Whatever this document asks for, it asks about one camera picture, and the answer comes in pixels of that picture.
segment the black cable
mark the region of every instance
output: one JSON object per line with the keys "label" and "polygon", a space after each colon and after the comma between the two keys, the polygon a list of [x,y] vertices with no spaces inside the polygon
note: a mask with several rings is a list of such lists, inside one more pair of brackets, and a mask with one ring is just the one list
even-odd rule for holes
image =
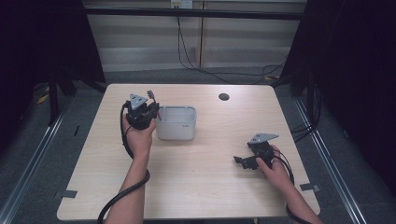
{"label": "black cable", "polygon": [[105,214],[107,212],[108,209],[110,209],[111,206],[114,205],[114,203],[116,203],[117,201],[119,201],[121,198],[125,197],[127,194],[131,193],[132,191],[142,187],[143,185],[145,185],[148,181],[149,181],[149,170],[146,171],[146,176],[145,178],[143,178],[141,181],[139,181],[138,183],[132,185],[131,187],[129,187],[128,189],[123,190],[122,192],[120,192],[119,194],[117,194],[113,199],[111,199],[106,205],[105,207],[102,209],[101,213],[99,214],[99,217],[97,219],[97,223],[98,224],[102,224],[103,223],[103,218],[105,217]]}
{"label": "black cable", "polygon": [[271,87],[274,89],[277,88],[280,85],[284,85],[286,83],[292,82],[297,76],[299,76],[302,72],[305,72],[303,69],[305,68],[305,64],[308,62],[308,57],[303,57],[298,64],[295,66],[295,69],[293,69],[289,74],[284,74],[280,76],[280,79],[274,81],[273,83],[270,84]]}
{"label": "black cable", "polygon": [[[283,155],[283,153],[280,152],[279,150],[273,149],[273,151],[279,152],[280,155],[281,155],[283,158],[285,158],[285,161],[284,161],[282,158],[280,158],[280,157],[278,157],[278,156],[274,156],[274,158],[280,160],[280,161],[285,165],[285,167],[286,167],[286,169],[287,169],[287,171],[288,171],[288,173],[289,173],[289,179],[290,179],[291,183],[294,185],[294,175],[293,175],[293,172],[292,172],[292,170],[291,170],[291,166],[290,166],[290,164],[289,164],[288,159],[287,159],[287,158],[285,157],[285,155]],[[294,214],[290,211],[290,209],[289,209],[289,207],[288,207],[287,204],[286,204],[286,213],[288,214],[288,216],[289,216],[291,219],[293,219],[294,221],[296,221],[296,222],[298,222],[298,223],[301,223],[301,224],[311,224],[310,222],[308,222],[308,221],[306,221],[306,220],[304,220],[304,219],[302,219],[302,218],[297,217],[296,215],[294,215]]]}
{"label": "black cable", "polygon": [[[188,53],[187,53],[186,44],[185,44],[185,42],[184,42],[184,37],[183,37],[183,34],[181,33],[180,19],[179,19],[179,17],[177,17],[177,27],[178,27],[178,34],[177,34],[177,52],[178,52],[178,60],[179,60],[180,64],[181,64],[184,68],[186,68],[186,69],[188,69],[188,70],[197,71],[197,72],[200,72],[200,73],[202,73],[202,74],[211,75],[211,76],[213,76],[213,77],[215,77],[215,78],[217,78],[217,79],[219,79],[219,80],[221,80],[221,81],[224,81],[224,82],[226,82],[226,83],[233,84],[233,85],[238,85],[238,84],[237,84],[237,83],[232,83],[231,81],[226,80],[226,79],[224,79],[224,78],[222,78],[222,77],[219,77],[218,75],[238,75],[238,76],[261,77],[260,80],[248,84],[248,85],[255,85],[255,84],[258,84],[258,83],[262,82],[262,81],[264,80],[264,76],[265,76],[265,75],[271,74],[271,73],[275,72],[278,68],[284,66],[284,65],[283,65],[284,63],[266,65],[266,66],[264,66],[264,68],[262,69],[262,73],[261,73],[261,74],[231,73],[231,72],[213,73],[213,72],[205,71],[205,70],[203,70],[203,69],[198,69],[198,68],[196,68],[196,67],[192,64],[192,62],[191,62],[191,60],[190,60],[190,57],[189,57],[189,55],[188,55]],[[186,66],[186,65],[181,61],[181,57],[180,57],[180,55],[181,55],[181,53],[180,53],[180,39],[181,39],[181,42],[182,42],[182,44],[183,44],[184,54],[186,55],[186,58],[187,58],[187,61],[189,62],[190,67]],[[270,66],[275,66],[276,68],[274,68],[273,70],[271,70],[271,71],[269,71],[269,72],[267,72],[267,73],[264,73],[265,68],[270,67]]]}
{"label": "black cable", "polygon": [[311,124],[303,129],[300,130],[296,130],[298,127],[302,126],[302,125],[306,125],[308,122],[305,122],[304,124],[301,124],[299,126],[297,126],[296,128],[292,129],[290,132],[291,133],[300,133],[300,132],[304,132],[300,135],[294,136],[294,143],[299,142],[300,140],[304,139],[306,136],[308,136],[309,134],[311,134],[317,127],[318,127],[318,122],[320,119],[320,115],[321,115],[321,104],[322,104],[322,96],[318,91],[318,88],[315,87],[315,108],[314,108],[314,118],[311,122]]}
{"label": "black cable", "polygon": [[[122,138],[122,143],[125,147],[125,150],[128,152],[129,156],[133,159],[134,158],[134,153],[132,152],[132,150],[129,148],[128,145],[128,141],[126,138],[126,134],[128,133],[128,131],[132,128],[132,125],[124,132],[123,131],[123,111],[124,109],[130,104],[130,101],[127,101],[125,104],[122,105],[121,107],[121,112],[120,112],[120,130],[121,130],[121,138]],[[117,201],[119,201],[122,197],[125,197],[127,194],[131,193],[132,191],[142,187],[143,185],[145,185],[148,181],[149,181],[149,170],[146,171],[146,176],[145,178],[143,178],[141,181],[139,181],[138,183],[132,185],[131,187],[129,187],[128,189],[123,190],[122,192],[120,192],[119,194],[117,194],[113,199],[111,199],[106,205],[105,207],[102,209],[101,213],[99,214],[99,217],[97,219],[97,223],[101,224],[103,222],[103,218],[105,217],[105,214],[107,212],[108,209],[110,209],[111,206],[114,205],[114,203],[116,203]]]}

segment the gray floor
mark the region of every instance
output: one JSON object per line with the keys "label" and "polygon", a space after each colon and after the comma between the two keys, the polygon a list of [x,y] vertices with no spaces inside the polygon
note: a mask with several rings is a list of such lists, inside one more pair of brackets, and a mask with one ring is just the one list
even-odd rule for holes
{"label": "gray floor", "polygon": [[[262,72],[262,68],[213,68],[210,71],[258,75]],[[227,79],[233,84],[252,84],[260,80],[258,76],[230,74],[217,76]],[[202,74],[187,69],[107,73],[106,80],[107,84],[228,84],[218,77],[214,77],[213,74]],[[271,81],[265,79],[259,84],[269,83]],[[64,97],[60,94],[61,105],[67,105],[69,101],[70,105],[64,112],[62,124],[47,152],[43,155],[42,162],[37,166],[37,172],[21,199],[21,204],[19,204],[16,213],[12,215],[12,223],[63,223],[56,217],[56,211],[61,201],[56,196],[56,192],[65,189],[68,184],[103,97],[102,93],[92,90],[84,84],[76,83],[76,85],[78,92],[74,97]],[[48,128],[49,102],[41,105],[35,104],[35,100],[42,91],[41,89],[35,92],[35,99],[24,116],[17,138],[10,145],[7,154],[0,159],[0,170],[2,171],[0,173],[2,186],[0,206],[3,208]],[[276,88],[276,95],[290,129],[303,124],[304,121],[295,104],[296,99],[290,96],[289,86],[284,85]],[[395,198],[390,195],[377,174],[366,164],[354,143],[344,137],[343,129],[325,105],[323,105],[318,131],[351,194],[356,199],[366,223],[396,223]],[[320,187],[320,191],[316,192],[321,208],[319,216],[325,223],[354,223],[311,136],[308,135],[296,145],[311,183]],[[211,220],[210,222],[220,223],[221,220]],[[95,223],[95,221],[71,223]],[[247,223],[247,221],[225,220],[222,223]],[[291,223],[291,221],[287,217],[271,217],[262,218],[261,223]]]}

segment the forearm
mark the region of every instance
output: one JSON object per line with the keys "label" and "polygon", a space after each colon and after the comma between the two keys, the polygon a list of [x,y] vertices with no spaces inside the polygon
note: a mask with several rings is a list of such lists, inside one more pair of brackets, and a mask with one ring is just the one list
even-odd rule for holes
{"label": "forearm", "polygon": [[289,210],[297,217],[313,224],[322,223],[301,193],[292,184],[281,190]]}
{"label": "forearm", "polygon": [[[149,154],[135,156],[120,191],[128,189],[144,179],[148,163]],[[145,204],[145,186],[143,185],[116,202],[107,215],[106,224],[142,223]]]}

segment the power outlet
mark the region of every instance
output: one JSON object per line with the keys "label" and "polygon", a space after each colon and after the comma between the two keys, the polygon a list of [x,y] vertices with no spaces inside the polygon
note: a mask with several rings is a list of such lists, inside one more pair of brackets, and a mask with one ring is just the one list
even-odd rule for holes
{"label": "power outlet", "polygon": [[192,0],[181,0],[181,8],[192,9]]}
{"label": "power outlet", "polygon": [[181,8],[181,0],[171,0],[171,8]]}

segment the human arm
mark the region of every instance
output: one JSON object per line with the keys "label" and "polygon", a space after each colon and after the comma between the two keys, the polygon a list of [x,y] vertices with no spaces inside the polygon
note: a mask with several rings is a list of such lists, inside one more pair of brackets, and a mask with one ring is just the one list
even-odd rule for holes
{"label": "human arm", "polygon": [[[149,127],[142,131],[132,127],[130,128],[130,124],[125,117],[123,118],[122,125],[124,132],[126,132],[128,145],[134,153],[134,159],[121,185],[120,191],[131,187],[145,178],[149,164],[152,132],[156,128],[154,119],[151,120]],[[144,205],[145,185],[117,201],[108,212],[106,224],[143,223]]]}
{"label": "human arm", "polygon": [[[279,149],[275,146],[272,146],[272,148],[275,150],[275,155],[279,157]],[[288,172],[286,171],[284,164],[279,159],[274,158],[272,169],[269,168],[261,158],[257,158],[256,162],[259,164],[270,183],[280,191],[290,211],[295,216],[310,223],[322,223],[320,218],[305,201],[301,193],[294,187],[293,183],[291,183]]]}

